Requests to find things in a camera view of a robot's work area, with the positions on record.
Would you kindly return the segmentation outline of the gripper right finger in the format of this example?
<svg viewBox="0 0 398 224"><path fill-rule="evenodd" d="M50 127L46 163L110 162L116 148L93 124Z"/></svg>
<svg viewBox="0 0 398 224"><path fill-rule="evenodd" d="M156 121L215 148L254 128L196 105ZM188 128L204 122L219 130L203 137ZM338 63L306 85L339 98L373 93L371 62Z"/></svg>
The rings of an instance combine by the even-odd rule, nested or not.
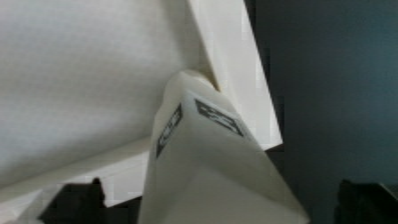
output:
<svg viewBox="0 0 398 224"><path fill-rule="evenodd" d="M334 224L398 224L398 195L384 184L341 181Z"/></svg>

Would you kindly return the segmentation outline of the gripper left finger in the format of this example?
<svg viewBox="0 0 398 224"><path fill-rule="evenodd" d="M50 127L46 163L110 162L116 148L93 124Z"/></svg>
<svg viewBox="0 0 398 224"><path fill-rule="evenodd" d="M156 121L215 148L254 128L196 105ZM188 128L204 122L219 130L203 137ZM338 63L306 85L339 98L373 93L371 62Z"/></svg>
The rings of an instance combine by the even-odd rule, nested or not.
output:
<svg viewBox="0 0 398 224"><path fill-rule="evenodd" d="M105 205L101 180L61 188L37 219L45 224L139 224L142 198Z"/></svg>

